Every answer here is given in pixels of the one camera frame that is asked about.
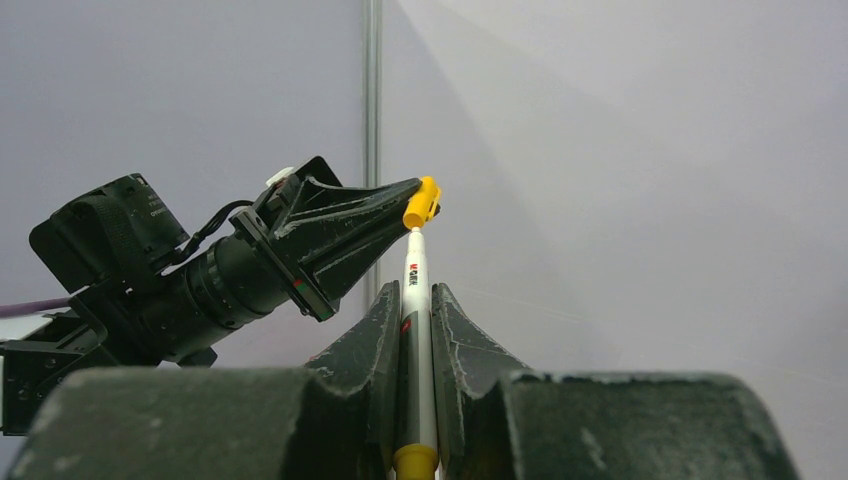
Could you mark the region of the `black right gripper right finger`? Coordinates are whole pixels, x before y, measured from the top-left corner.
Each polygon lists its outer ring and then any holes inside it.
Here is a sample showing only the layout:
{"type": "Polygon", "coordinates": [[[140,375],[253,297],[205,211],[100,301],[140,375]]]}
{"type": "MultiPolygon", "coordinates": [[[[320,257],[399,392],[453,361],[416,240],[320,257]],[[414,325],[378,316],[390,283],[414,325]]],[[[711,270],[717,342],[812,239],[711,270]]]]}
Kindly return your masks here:
{"type": "Polygon", "coordinates": [[[432,288],[439,448],[449,479],[796,479],[760,397],[712,372],[543,371],[432,288]]]}

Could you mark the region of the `white marker pen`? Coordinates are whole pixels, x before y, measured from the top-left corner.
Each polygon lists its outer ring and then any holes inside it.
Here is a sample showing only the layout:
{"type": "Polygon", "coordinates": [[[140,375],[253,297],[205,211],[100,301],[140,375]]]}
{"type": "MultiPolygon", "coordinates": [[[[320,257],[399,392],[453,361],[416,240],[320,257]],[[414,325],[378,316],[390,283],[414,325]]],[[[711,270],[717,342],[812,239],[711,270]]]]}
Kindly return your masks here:
{"type": "Polygon", "coordinates": [[[406,382],[393,456],[398,479],[433,479],[439,465],[431,339],[431,296],[424,235],[408,236],[402,290],[400,340],[406,382]]]}

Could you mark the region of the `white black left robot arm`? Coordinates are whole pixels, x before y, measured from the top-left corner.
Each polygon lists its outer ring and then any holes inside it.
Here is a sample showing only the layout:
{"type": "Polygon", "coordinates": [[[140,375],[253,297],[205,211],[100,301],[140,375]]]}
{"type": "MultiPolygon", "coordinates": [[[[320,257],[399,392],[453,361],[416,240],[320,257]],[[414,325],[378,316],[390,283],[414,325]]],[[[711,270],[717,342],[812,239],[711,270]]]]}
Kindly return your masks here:
{"type": "Polygon", "coordinates": [[[319,322],[407,232],[424,181],[344,186],[322,157],[272,176],[189,234],[132,173],[88,191],[30,233],[66,290],[55,311],[1,340],[1,432],[24,436],[71,373],[163,362],[208,367],[214,345],[286,302],[319,322]]]}

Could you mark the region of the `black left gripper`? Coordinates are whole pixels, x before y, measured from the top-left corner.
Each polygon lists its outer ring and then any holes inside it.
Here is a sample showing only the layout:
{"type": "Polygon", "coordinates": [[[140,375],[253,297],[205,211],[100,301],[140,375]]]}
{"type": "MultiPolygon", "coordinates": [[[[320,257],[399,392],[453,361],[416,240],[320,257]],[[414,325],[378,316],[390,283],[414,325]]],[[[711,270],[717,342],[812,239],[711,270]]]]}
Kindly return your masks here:
{"type": "Polygon", "coordinates": [[[396,241],[402,217],[422,181],[377,188],[342,187],[315,156],[267,187],[229,222],[301,313],[324,322],[396,241]]]}

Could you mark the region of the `yellow marker cap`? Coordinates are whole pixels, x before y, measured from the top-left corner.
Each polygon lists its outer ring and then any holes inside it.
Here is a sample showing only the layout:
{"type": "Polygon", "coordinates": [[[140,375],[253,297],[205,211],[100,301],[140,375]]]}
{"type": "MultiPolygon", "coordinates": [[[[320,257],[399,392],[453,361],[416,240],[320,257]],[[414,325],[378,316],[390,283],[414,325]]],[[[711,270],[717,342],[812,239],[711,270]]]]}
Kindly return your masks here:
{"type": "Polygon", "coordinates": [[[410,197],[402,221],[408,230],[421,228],[436,216],[442,190],[431,176],[420,178],[419,189],[410,197]]]}

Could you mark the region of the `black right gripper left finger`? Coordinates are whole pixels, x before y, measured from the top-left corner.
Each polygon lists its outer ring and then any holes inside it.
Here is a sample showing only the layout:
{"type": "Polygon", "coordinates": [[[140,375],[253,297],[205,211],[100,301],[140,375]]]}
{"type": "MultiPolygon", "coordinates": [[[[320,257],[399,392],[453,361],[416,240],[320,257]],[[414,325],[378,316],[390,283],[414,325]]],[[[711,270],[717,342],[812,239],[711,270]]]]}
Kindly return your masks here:
{"type": "Polygon", "coordinates": [[[46,399],[7,479],[384,479],[401,289],[300,367],[97,368],[46,399]]]}

